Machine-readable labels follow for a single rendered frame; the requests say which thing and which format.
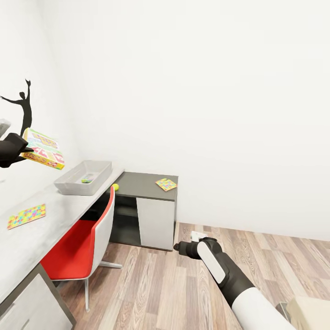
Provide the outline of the jigsaw puzzle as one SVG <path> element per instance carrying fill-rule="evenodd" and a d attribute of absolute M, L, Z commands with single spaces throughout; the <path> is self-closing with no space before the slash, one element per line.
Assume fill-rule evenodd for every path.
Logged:
<path fill-rule="evenodd" d="M 171 190 L 172 188 L 177 187 L 175 183 L 171 180 L 166 180 L 165 178 L 156 182 L 162 189 L 165 191 Z"/>
<path fill-rule="evenodd" d="M 9 218 L 7 229 L 28 223 L 45 216 L 45 204 L 38 205 L 18 213 L 18 216 L 12 215 Z"/>

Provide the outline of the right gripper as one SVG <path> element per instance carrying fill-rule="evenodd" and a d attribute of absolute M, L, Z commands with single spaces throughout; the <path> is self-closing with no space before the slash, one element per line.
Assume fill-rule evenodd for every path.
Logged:
<path fill-rule="evenodd" d="M 193 255 L 193 244 L 194 242 L 179 242 L 174 245 L 174 249 L 179 251 L 180 255 L 188 256 L 191 259 L 195 259 Z"/>

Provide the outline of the board game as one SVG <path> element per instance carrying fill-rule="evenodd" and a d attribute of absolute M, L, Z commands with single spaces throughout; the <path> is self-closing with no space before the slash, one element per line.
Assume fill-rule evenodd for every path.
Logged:
<path fill-rule="evenodd" d="M 81 181 L 86 183 L 91 183 L 96 178 L 96 176 L 98 176 L 98 174 L 88 174 Z"/>
<path fill-rule="evenodd" d="M 65 162 L 58 141 L 31 128 L 25 130 L 24 139 L 29 143 L 27 147 L 32 148 L 33 152 L 21 153 L 23 158 L 58 170 L 62 170 L 65 167 Z"/>

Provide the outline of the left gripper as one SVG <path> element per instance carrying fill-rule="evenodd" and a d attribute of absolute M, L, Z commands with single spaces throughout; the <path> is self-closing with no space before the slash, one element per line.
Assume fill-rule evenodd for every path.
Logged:
<path fill-rule="evenodd" d="M 0 140 L 0 167 L 8 168 L 13 163 L 27 160 L 21 153 L 33 152 L 32 148 L 27 147 L 28 142 L 17 133 L 10 133 L 4 141 Z"/>

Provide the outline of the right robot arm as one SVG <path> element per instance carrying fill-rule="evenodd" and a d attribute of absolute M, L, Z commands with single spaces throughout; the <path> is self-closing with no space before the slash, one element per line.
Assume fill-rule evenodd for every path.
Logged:
<path fill-rule="evenodd" d="M 190 238 L 174 249 L 205 263 L 242 330 L 296 330 L 222 251 L 217 239 L 196 231 Z"/>

